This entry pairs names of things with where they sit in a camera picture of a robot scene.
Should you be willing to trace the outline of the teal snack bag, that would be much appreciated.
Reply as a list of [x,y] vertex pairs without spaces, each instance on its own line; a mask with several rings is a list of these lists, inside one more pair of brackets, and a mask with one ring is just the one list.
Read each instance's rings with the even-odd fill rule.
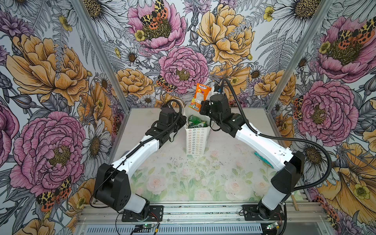
[[263,161],[267,166],[269,166],[270,168],[274,168],[273,165],[268,162],[263,156],[261,156],[258,152],[255,152],[255,155],[261,160]]

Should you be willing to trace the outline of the orange snack bag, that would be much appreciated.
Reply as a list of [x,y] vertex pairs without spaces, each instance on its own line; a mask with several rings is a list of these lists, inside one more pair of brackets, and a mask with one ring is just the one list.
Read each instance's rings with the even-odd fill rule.
[[210,87],[197,83],[196,91],[193,96],[193,99],[191,100],[191,103],[189,104],[189,107],[194,109],[195,111],[200,112],[201,106],[202,106],[201,102],[207,99],[210,91],[211,91]]

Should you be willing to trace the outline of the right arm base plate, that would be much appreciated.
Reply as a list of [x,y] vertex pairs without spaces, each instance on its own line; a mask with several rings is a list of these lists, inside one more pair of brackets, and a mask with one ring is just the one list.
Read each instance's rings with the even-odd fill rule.
[[285,219],[285,213],[281,205],[278,205],[276,209],[270,210],[265,206],[257,204],[245,204],[242,205],[242,215],[246,221],[256,220],[276,220],[283,221]]

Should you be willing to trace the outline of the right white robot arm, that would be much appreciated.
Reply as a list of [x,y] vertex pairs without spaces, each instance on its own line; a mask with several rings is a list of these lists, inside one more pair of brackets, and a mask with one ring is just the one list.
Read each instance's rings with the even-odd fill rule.
[[200,114],[209,117],[223,132],[250,146],[264,163],[276,170],[271,187],[251,212],[261,219],[270,219],[277,207],[294,192],[304,171],[304,154],[279,145],[273,136],[262,136],[242,110],[238,114],[232,113],[224,94],[215,94],[202,101]]

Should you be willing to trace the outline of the green Fox's candy bag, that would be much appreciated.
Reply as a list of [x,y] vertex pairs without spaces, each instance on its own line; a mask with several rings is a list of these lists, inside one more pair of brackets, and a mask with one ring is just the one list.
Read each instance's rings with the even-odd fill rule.
[[196,117],[194,115],[189,116],[188,118],[188,128],[205,128],[208,127],[207,122],[202,120],[199,117]]

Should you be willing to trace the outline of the white printed paper bag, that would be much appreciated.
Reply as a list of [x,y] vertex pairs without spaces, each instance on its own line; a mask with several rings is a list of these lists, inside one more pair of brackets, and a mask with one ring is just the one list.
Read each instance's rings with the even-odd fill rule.
[[[198,111],[190,107],[186,107],[184,110],[184,115],[187,117],[187,122],[185,125],[186,130],[186,154],[187,155],[204,155],[206,144],[208,142],[209,134],[211,128],[209,127],[209,117],[199,114]],[[205,128],[188,128],[188,118],[189,116],[194,115],[201,118],[207,122],[208,127]]]

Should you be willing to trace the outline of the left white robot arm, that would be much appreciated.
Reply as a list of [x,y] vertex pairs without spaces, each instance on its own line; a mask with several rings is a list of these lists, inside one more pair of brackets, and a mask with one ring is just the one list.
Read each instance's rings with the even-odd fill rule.
[[139,144],[111,164],[102,164],[96,176],[93,198],[116,210],[125,210],[145,219],[150,213],[150,202],[133,193],[130,179],[135,171],[166,142],[185,126],[187,117],[174,109],[164,108]]

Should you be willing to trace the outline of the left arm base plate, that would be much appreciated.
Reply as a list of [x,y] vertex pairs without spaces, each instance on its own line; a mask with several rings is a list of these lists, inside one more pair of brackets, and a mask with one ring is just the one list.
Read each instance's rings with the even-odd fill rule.
[[125,210],[122,214],[122,222],[162,222],[164,206],[147,206],[140,213]]

